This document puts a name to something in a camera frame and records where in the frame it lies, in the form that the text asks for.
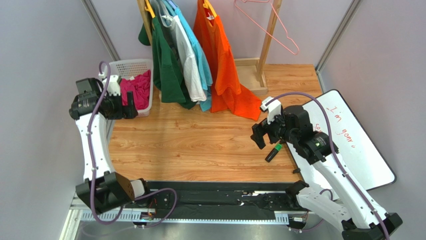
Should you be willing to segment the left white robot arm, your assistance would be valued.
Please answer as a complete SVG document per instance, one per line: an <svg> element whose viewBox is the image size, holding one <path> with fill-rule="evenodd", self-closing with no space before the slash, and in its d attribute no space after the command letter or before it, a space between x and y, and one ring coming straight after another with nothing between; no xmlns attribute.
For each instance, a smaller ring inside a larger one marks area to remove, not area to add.
<svg viewBox="0 0 426 240"><path fill-rule="evenodd" d="M69 109L84 154L83 183L75 187L75 192L97 215L129 204L149 191L144 179L129 180L117 173L110 157L107 122L138 116L132 92L127 92L128 102L123 104L121 81L118 75L109 80L78 80L78 95Z"/></svg>

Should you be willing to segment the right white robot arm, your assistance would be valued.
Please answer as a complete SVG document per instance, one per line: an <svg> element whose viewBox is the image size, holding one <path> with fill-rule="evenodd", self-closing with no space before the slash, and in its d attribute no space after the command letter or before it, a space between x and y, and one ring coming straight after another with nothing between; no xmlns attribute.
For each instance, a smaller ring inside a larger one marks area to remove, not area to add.
<svg viewBox="0 0 426 240"><path fill-rule="evenodd" d="M272 144L291 144L342 201L338 204L299 180L285 190L297 206L315 212L339 230L345 240L388 240L403 224L397 213L387 212L352 177L330 136L314 130L309 113L301 105L283 108L280 103L263 103L260 110L268 115L252 126L251 139L257 146L266 146L264 135Z"/></svg>

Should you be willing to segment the magenta t shirt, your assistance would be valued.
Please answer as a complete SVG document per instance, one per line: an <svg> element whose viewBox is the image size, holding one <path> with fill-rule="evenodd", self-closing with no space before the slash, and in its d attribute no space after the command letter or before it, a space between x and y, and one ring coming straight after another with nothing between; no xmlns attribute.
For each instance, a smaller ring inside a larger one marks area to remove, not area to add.
<svg viewBox="0 0 426 240"><path fill-rule="evenodd" d="M147 70L131 79L123 78L120 83L122 103L127 104L127 91L133 92L134 103L137 110L144 110L149 106L151 92L151 71Z"/></svg>

